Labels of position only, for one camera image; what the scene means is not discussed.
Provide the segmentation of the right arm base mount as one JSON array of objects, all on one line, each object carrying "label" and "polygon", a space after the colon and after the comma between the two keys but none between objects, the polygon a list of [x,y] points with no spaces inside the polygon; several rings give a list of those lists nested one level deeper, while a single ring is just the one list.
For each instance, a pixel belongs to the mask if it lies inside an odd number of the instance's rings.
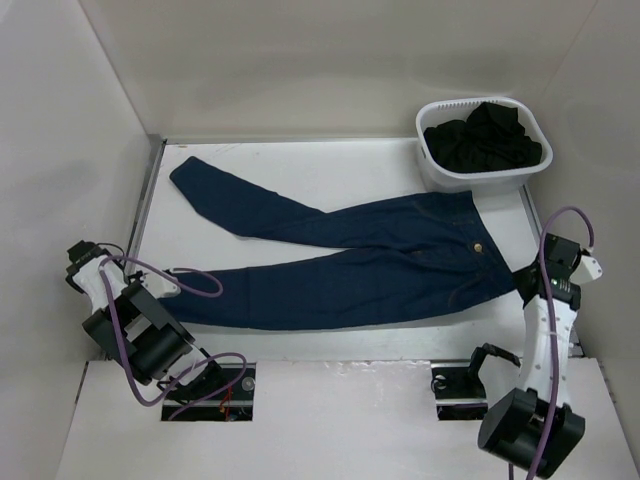
[{"label": "right arm base mount", "polygon": [[430,388],[440,421],[480,421],[489,410],[481,368],[489,357],[506,361],[519,370],[520,359],[501,347],[484,343],[474,349],[468,362],[436,363],[431,366]]}]

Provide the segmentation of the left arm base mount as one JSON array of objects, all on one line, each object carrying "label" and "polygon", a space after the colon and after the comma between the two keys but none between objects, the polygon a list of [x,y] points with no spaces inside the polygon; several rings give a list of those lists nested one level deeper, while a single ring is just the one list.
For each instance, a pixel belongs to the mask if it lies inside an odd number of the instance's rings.
[{"label": "left arm base mount", "polygon": [[175,414],[175,412],[180,410],[183,405],[210,393],[213,389],[198,391],[196,394],[181,400],[166,399],[162,404],[161,420],[163,422],[217,423],[252,421],[256,390],[256,367],[255,363],[248,363],[241,379],[236,383],[179,414]]}]

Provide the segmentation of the dark blue denim trousers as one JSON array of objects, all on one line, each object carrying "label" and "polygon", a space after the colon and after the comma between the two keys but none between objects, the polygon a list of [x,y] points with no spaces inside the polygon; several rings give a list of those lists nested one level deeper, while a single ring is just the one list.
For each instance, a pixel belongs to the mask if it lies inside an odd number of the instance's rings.
[{"label": "dark blue denim trousers", "polygon": [[419,193],[324,212],[191,157],[171,181],[204,219],[240,236],[325,247],[323,257],[219,270],[223,292],[179,275],[178,320],[267,331],[401,323],[457,313],[514,290],[470,193]]}]

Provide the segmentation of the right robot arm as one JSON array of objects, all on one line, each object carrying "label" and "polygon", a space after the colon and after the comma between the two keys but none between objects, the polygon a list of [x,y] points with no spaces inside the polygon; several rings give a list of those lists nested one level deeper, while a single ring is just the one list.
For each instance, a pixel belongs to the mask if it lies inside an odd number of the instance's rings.
[{"label": "right robot arm", "polygon": [[570,405],[567,365],[580,285],[600,273],[578,243],[546,235],[542,255],[514,275],[523,301],[522,357],[485,344],[476,350],[485,358],[464,370],[466,388],[487,395],[478,447],[531,478],[550,478],[584,436],[586,421]]}]

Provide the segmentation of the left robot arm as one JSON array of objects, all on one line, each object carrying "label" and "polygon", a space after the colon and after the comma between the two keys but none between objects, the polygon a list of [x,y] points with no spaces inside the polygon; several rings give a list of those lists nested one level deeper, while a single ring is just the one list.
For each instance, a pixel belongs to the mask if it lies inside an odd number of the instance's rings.
[{"label": "left robot arm", "polygon": [[66,282],[91,302],[83,329],[109,357],[130,368],[134,381],[144,386],[156,382],[176,402],[221,393],[221,366],[196,346],[194,337],[160,302],[180,292],[167,273],[156,278],[143,272],[129,276],[124,258],[84,240],[67,254]]}]

